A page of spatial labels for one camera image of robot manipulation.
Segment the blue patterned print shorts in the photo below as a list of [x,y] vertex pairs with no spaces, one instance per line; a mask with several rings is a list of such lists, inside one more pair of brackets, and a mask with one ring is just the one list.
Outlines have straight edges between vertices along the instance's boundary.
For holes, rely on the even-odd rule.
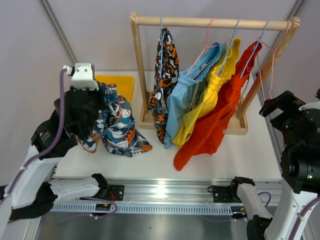
[[92,133],[85,140],[77,139],[83,149],[95,153],[99,143],[113,155],[135,157],[153,149],[153,146],[135,128],[131,104],[118,93],[114,83],[101,83],[105,110],[98,112]]

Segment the orange red shorts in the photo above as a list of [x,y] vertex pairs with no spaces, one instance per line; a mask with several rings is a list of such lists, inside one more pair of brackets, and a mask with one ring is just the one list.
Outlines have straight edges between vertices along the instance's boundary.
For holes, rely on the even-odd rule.
[[245,81],[250,77],[251,70],[255,65],[255,58],[262,48],[262,44],[259,43],[244,76],[241,77],[255,43],[256,41],[244,51],[235,65],[235,74],[222,85],[218,92],[217,104],[214,109],[196,120],[191,136],[174,157],[173,165],[176,170],[182,170],[193,156],[217,152],[224,138],[224,131],[227,129],[230,119],[237,109],[241,97],[241,89]]

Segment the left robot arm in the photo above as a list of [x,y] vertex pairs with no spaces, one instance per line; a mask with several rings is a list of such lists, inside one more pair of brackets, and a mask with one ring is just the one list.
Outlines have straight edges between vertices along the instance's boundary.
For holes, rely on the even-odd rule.
[[100,173],[58,185],[48,176],[68,153],[93,132],[99,112],[107,108],[103,91],[71,87],[54,101],[50,118],[31,137],[26,159],[13,181],[1,186],[0,218],[5,223],[41,217],[59,202],[108,196],[109,184]]

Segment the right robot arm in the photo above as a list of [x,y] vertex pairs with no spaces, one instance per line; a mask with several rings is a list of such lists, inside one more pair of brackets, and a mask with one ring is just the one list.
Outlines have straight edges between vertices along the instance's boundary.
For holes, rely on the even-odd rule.
[[244,205],[249,240],[299,240],[315,206],[320,202],[320,103],[305,103],[289,90],[264,102],[259,114],[281,131],[281,196],[271,215],[250,178],[236,176],[228,196]]

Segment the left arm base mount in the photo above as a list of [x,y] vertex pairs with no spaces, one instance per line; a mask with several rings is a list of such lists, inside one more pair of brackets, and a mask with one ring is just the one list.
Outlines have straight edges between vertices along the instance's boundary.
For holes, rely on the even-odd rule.
[[92,196],[95,199],[99,200],[108,200],[108,201],[123,201],[125,193],[125,186],[119,184],[111,184],[108,187],[108,190],[99,191],[96,195]]

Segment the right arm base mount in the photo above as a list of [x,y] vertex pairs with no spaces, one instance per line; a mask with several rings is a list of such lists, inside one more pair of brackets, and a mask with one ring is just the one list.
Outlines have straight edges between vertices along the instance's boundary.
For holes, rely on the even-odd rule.
[[235,186],[211,185],[207,191],[212,194],[215,203],[242,203]]

